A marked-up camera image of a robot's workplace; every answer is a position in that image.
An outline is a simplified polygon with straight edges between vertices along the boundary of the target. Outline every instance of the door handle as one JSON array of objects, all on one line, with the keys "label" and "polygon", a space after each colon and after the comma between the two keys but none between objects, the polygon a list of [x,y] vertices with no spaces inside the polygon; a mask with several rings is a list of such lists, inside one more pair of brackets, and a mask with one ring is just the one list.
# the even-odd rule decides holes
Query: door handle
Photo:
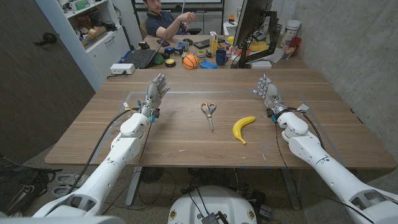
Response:
[{"label": "door handle", "polygon": [[105,42],[105,44],[110,43],[113,39],[114,39],[114,36],[112,36],[112,38],[111,38],[110,40],[108,40],[107,42]]},{"label": "door handle", "polygon": [[37,46],[43,46],[46,44],[54,44],[57,41],[57,36],[52,33],[44,33],[43,34],[43,41],[34,43]]}]

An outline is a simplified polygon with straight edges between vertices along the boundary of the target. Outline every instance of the door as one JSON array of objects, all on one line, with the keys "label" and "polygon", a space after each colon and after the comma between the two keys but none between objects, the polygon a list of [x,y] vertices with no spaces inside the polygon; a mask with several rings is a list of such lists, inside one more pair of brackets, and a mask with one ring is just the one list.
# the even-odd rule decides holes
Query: door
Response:
[{"label": "door", "polygon": [[0,155],[22,163],[56,143],[95,94],[34,0],[0,1]]}]

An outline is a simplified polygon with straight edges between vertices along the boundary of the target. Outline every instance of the scissor handle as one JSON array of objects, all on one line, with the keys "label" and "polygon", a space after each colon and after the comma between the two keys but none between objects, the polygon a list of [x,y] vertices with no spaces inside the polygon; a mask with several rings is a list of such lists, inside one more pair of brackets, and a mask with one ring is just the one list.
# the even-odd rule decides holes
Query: scissor handle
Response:
[{"label": "scissor handle", "polygon": [[203,111],[209,110],[209,106],[207,105],[207,103],[202,103],[202,104],[200,105],[200,107],[201,107],[201,110],[203,110]]},{"label": "scissor handle", "polygon": [[208,107],[209,107],[209,109],[210,109],[210,113],[212,113],[215,109],[216,109],[216,104],[215,103],[210,103],[209,105],[208,105]]}]

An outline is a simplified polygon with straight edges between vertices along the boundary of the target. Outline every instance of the basketball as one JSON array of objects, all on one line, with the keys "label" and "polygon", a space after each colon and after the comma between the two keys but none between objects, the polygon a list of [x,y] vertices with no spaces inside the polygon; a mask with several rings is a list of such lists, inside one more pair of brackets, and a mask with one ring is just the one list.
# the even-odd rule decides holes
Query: basketball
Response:
[{"label": "basketball", "polygon": [[186,69],[196,69],[198,68],[198,58],[194,55],[187,55],[182,61]]}]

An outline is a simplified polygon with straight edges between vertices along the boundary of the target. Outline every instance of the keyboard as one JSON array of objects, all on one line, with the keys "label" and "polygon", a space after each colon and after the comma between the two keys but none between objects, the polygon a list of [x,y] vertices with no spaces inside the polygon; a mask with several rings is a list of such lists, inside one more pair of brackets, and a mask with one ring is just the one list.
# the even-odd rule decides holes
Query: keyboard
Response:
[{"label": "keyboard", "polygon": [[[223,43],[225,40],[222,38],[218,38],[218,43]],[[199,41],[193,44],[195,47],[199,48],[199,49],[204,49],[205,47],[209,47],[210,46],[210,39],[206,39],[203,41]]]},{"label": "keyboard", "polygon": [[129,57],[130,63],[132,62],[136,68],[146,68],[152,59],[152,54],[154,50],[135,50],[131,52],[131,56]]}]

